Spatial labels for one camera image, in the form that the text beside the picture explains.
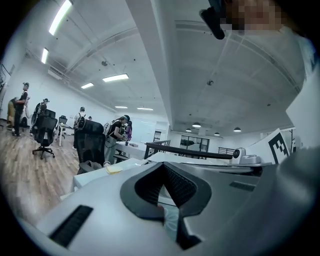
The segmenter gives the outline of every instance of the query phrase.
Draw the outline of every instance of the floor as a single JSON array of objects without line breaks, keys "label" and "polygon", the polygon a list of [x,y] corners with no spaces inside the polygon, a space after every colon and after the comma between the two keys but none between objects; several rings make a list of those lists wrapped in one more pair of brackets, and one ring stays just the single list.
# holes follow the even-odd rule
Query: floor
[{"label": "floor", "polygon": [[60,196],[71,191],[73,176],[78,172],[77,151],[72,149],[73,135],[54,141],[49,153],[32,154],[40,144],[29,134],[29,128],[16,139],[0,127],[0,184],[13,213],[32,225],[60,202]]}]

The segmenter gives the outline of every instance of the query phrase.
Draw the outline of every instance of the air conditioner unit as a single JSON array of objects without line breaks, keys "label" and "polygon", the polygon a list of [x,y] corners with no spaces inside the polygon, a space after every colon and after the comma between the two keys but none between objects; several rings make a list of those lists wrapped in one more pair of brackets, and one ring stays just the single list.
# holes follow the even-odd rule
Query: air conditioner unit
[{"label": "air conditioner unit", "polygon": [[59,70],[57,70],[56,68],[54,68],[53,66],[50,66],[48,69],[48,74],[52,77],[54,77],[55,79],[61,80],[64,76],[63,73],[61,73]]}]

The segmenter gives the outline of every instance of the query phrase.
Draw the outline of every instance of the white ceiling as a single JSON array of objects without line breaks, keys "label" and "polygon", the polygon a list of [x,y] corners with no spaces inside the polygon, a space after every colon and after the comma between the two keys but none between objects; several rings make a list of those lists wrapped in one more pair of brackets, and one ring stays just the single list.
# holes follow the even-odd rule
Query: white ceiling
[{"label": "white ceiling", "polygon": [[[227,32],[217,40],[199,16],[208,0],[73,2],[55,36],[48,30],[63,1],[38,4],[28,50],[40,59],[47,47],[47,63],[75,89],[94,83],[82,91],[113,109],[153,108],[176,131],[193,122],[222,136],[235,127],[248,133],[291,125],[285,110],[301,89],[304,65],[290,32]],[[102,81],[123,73],[129,80]]]}]

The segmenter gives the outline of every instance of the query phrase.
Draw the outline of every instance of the railing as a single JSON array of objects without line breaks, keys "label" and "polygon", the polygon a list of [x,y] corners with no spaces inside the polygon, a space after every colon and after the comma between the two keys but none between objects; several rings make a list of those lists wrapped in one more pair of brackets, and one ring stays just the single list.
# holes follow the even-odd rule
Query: railing
[{"label": "railing", "polygon": [[226,155],[233,155],[235,149],[232,148],[225,148],[225,147],[219,147],[219,154],[226,154]]},{"label": "railing", "polygon": [[232,155],[230,154],[201,152],[201,151],[188,150],[188,149],[173,147],[168,145],[170,145],[170,140],[158,141],[153,143],[147,142],[144,159],[147,159],[151,157],[153,154],[156,154],[158,152],[171,152],[171,153],[177,153],[177,154],[182,154],[186,156],[200,157],[200,158],[232,159]]}]

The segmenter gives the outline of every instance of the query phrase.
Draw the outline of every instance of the white table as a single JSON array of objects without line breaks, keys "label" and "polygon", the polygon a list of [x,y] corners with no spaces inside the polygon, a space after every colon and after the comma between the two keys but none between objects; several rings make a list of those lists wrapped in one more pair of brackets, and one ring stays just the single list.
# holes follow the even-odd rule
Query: white table
[{"label": "white table", "polygon": [[147,148],[146,144],[142,142],[134,142],[134,141],[128,141],[128,143],[129,143],[128,146],[126,146],[126,142],[121,141],[115,146],[115,149],[126,152],[129,155],[133,155],[134,157],[140,160],[145,158],[145,153]]},{"label": "white table", "polygon": [[215,159],[215,158],[207,158],[197,159],[197,158],[189,158],[179,155],[174,155],[170,153],[158,152],[147,158],[147,160],[152,162],[175,162],[175,163],[185,163],[185,164],[198,164],[198,165],[212,165],[212,166],[226,166],[229,163],[228,159]]},{"label": "white table", "polygon": [[[122,169],[125,171],[125,170],[129,170],[129,169],[132,169],[135,167],[142,166],[147,162],[148,162],[147,160],[138,160],[135,158],[130,158],[128,160],[113,164],[112,166],[122,167]],[[91,182],[95,179],[104,177],[104,176],[108,176],[108,175],[109,174],[107,172],[106,167],[103,167],[98,170],[90,171],[87,173],[75,175],[75,176],[73,176],[73,188],[77,187],[78,189],[80,189],[84,185],[88,184],[89,182]]]},{"label": "white table", "polygon": [[73,130],[73,128],[70,127],[69,125],[65,124],[65,123],[58,123],[58,134],[59,134],[59,128],[60,128],[59,146],[61,147],[61,140],[62,140],[62,134],[63,134],[62,129],[71,129],[71,130]]}]

